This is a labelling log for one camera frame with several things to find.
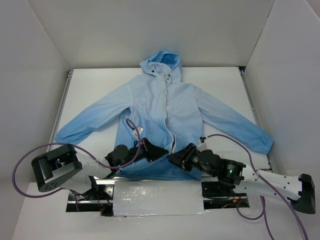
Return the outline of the light blue hooded jacket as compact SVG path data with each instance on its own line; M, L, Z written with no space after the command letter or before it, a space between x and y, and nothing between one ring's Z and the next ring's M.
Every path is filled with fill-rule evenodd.
M142 138L170 153L197 144L204 124L253 152L270 151L274 141L266 131L200 87L182 82L178 54L161 50L142 61L140 67L143 74L85 108L57 132L55 140L76 145L118 119L115 144L131 148L135 137L126 122L130 119L142 127Z

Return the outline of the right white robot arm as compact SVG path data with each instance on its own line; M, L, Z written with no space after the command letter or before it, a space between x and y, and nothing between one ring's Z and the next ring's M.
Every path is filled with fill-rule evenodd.
M197 169L217 177L217 189L223 196L234 192L279 200L284 197L295 211L310 215L316 213L315 185L308 174L288 176L254 170L242 162L221 158L210 149L199 150L193 143L168 155L167 159L185 172Z

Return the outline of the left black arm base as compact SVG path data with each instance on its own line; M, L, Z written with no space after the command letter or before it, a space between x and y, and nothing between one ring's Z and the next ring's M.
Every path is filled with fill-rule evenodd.
M103 217L114 215L114 183L94 179L92 188L84 194L70 190L67 199L67 213L98 213Z

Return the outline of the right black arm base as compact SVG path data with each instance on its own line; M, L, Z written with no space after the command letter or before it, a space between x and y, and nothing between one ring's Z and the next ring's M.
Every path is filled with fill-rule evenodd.
M248 208L249 202L245 193L235 193L224 187L219 181L202 181L203 207L205 210Z

